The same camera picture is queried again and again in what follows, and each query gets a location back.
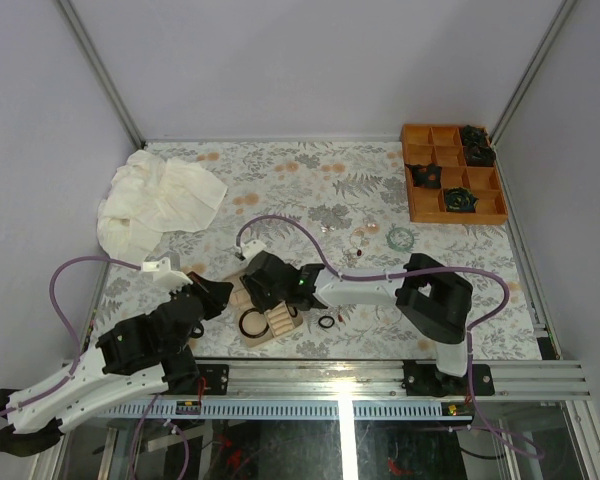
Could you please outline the black bangle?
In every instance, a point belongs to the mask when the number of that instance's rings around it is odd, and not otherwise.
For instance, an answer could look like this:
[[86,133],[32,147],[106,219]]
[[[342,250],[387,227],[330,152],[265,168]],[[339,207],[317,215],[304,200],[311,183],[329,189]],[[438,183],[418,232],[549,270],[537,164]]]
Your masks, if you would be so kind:
[[266,318],[255,308],[244,311],[239,320],[238,328],[243,337],[259,339],[269,331]]

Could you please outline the beige jewelry box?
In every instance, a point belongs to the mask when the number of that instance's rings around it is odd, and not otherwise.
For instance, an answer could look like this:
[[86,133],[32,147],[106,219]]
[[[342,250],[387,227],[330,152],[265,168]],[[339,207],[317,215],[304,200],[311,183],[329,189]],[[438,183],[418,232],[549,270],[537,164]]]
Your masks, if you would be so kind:
[[272,309],[260,313],[237,274],[226,277],[226,280],[233,285],[229,307],[234,324],[248,349],[262,348],[269,343],[299,333],[303,328],[303,316],[295,307],[281,302]]

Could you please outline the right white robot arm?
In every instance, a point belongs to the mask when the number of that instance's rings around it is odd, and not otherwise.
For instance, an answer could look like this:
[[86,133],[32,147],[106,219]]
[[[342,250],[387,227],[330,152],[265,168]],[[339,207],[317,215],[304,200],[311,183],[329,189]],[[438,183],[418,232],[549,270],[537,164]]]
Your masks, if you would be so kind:
[[395,307],[434,343],[438,387],[454,395],[471,383],[466,320],[473,286],[425,254],[413,254],[400,270],[338,270],[321,263],[296,268],[262,251],[250,260],[240,281],[261,313],[282,302],[298,311]]

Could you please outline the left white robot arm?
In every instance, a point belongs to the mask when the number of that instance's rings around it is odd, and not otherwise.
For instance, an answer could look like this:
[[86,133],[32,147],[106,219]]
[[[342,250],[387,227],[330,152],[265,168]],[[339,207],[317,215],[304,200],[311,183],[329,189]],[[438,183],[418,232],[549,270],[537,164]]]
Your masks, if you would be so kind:
[[203,321],[228,306],[233,285],[197,274],[148,314],[121,320],[69,365],[38,384],[0,389],[0,452],[41,453],[86,420],[145,395],[188,394],[200,373],[189,346]]

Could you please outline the floral patterned tablecloth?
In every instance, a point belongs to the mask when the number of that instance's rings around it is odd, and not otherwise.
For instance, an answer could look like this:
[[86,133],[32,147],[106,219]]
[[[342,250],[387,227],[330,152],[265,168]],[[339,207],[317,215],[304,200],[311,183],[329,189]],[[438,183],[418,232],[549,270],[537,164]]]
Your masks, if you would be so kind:
[[[473,330],[476,360],[539,360],[540,349],[507,231],[504,226],[419,224],[410,221],[400,142],[151,143],[146,150],[168,159],[198,163],[227,186],[221,209],[203,232],[162,236],[149,259],[178,254],[180,265],[211,280],[238,269],[235,236],[246,222],[277,214],[294,219],[316,238],[336,267],[381,269],[404,265],[411,253],[425,253],[443,265],[468,266],[503,278],[511,298],[505,310]],[[376,223],[369,235],[364,227]],[[324,233],[321,226],[333,226]],[[409,229],[409,252],[391,250],[386,235]],[[321,262],[310,240],[292,225],[263,220],[243,240],[260,239],[286,262],[299,267]],[[101,295],[95,326],[104,327],[149,312],[168,295],[149,278],[114,265]],[[338,314],[345,322],[338,320]],[[192,342],[197,357],[315,359],[427,359],[431,341],[395,307],[351,305],[304,316],[299,333],[262,348],[248,349],[231,311],[204,322]]]

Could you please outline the white crumpled cloth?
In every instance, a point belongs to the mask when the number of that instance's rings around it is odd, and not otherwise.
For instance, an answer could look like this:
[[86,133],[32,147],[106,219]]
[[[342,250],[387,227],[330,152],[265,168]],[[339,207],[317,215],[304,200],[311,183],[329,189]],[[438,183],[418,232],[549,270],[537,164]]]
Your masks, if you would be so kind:
[[209,227],[228,186],[196,163],[145,150],[119,167],[98,207],[96,235],[109,257],[143,263],[165,233]]

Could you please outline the black flower orange dots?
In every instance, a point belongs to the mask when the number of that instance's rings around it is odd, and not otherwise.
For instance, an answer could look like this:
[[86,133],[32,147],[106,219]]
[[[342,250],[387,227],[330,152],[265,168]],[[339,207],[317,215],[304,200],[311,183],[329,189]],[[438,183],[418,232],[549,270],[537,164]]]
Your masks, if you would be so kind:
[[426,189],[441,188],[442,168],[434,163],[428,165],[407,165],[414,187]]

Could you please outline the black flower green swirls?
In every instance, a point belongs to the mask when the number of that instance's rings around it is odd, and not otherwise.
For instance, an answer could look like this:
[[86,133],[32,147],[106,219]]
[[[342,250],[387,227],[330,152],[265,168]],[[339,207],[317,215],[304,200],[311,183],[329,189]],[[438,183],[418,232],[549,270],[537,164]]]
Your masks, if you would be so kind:
[[445,209],[450,213],[475,213],[478,198],[467,188],[455,187],[443,191]]

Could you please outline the orange wooden divided tray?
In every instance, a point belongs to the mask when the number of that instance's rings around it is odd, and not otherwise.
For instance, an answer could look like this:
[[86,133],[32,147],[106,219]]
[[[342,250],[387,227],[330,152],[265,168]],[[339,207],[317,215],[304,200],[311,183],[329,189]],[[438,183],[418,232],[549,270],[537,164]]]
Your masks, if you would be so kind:
[[[417,223],[502,225],[508,219],[496,160],[491,168],[467,166],[459,130],[465,125],[405,124],[401,131],[410,219]],[[434,163],[442,168],[441,188],[413,186],[407,165]],[[443,191],[469,189],[477,198],[475,213],[450,213]]]

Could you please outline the black fabric flower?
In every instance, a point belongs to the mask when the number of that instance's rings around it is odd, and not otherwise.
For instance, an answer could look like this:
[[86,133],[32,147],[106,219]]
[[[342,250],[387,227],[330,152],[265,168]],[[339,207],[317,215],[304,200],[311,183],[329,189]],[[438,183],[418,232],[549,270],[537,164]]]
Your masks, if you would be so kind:
[[463,145],[476,143],[488,144],[489,136],[487,131],[482,127],[465,125],[460,130],[460,137]]
[[496,160],[495,151],[487,144],[469,143],[464,147],[467,166],[491,168]]

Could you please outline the black fabric flower top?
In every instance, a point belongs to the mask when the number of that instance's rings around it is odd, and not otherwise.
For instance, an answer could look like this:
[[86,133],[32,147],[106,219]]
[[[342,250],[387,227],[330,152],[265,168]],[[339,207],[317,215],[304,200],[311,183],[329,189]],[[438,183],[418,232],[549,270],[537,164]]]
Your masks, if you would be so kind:
[[482,127],[465,125],[460,130],[460,137],[463,145],[476,143],[488,144],[489,136],[487,131]]

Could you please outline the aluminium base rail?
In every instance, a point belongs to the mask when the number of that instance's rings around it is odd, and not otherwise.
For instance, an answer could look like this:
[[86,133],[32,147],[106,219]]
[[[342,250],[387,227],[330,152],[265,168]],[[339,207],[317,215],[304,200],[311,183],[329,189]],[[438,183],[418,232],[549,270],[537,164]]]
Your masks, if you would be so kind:
[[444,379],[431,361],[202,362],[199,390],[164,393],[127,382],[99,406],[86,397],[69,412],[80,420],[136,419],[335,419],[348,405],[358,419],[468,420],[491,402],[577,402],[590,397],[576,361],[478,362],[467,379]]

